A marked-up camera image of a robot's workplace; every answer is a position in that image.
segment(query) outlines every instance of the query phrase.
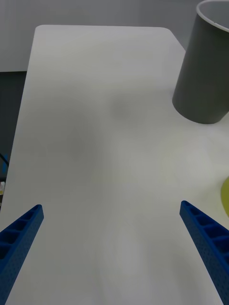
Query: gray floor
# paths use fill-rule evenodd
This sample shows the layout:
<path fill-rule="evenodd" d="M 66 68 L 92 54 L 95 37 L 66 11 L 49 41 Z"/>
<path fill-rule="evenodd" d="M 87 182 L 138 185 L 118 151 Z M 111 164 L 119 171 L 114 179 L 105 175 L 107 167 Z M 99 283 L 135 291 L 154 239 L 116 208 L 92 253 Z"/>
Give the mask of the gray floor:
<path fill-rule="evenodd" d="M 10 159 L 26 72 L 0 72 L 0 152 Z M 0 178 L 5 178 L 0 159 Z"/>

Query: cable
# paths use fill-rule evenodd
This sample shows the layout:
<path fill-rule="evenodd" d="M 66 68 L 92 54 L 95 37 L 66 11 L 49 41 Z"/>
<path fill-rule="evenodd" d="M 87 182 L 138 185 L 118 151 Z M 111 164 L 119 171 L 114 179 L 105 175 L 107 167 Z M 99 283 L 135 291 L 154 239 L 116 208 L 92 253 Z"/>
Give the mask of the cable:
<path fill-rule="evenodd" d="M 6 165 L 9 167 L 9 162 L 6 160 L 6 158 L 0 153 L 0 158 L 6 163 Z"/>

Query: yellow disc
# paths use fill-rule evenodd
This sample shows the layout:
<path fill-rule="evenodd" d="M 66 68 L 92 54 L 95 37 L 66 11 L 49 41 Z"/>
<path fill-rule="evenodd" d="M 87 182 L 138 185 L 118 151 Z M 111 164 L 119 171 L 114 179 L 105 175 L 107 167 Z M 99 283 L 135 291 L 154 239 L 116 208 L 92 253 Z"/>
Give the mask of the yellow disc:
<path fill-rule="evenodd" d="M 224 181 L 221 187 L 221 201 L 227 216 L 229 216 L 229 177 Z"/>

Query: gray cylinder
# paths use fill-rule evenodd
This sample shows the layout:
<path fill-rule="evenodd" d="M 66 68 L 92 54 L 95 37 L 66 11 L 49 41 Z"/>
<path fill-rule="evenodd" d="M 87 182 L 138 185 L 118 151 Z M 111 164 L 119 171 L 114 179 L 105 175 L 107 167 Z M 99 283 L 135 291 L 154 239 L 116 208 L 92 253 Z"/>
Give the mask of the gray cylinder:
<path fill-rule="evenodd" d="M 229 111 L 229 1 L 203 1 L 173 95 L 187 119 L 212 124 Z"/>

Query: white wall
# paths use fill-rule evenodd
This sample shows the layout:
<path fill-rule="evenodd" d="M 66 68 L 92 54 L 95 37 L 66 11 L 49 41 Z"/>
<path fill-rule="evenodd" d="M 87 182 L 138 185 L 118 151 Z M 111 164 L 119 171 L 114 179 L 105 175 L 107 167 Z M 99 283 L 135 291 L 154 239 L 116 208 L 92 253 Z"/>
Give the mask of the white wall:
<path fill-rule="evenodd" d="M 186 47 L 196 0 L 0 0 L 0 71 L 25 71 L 41 24 L 161 26 Z"/>

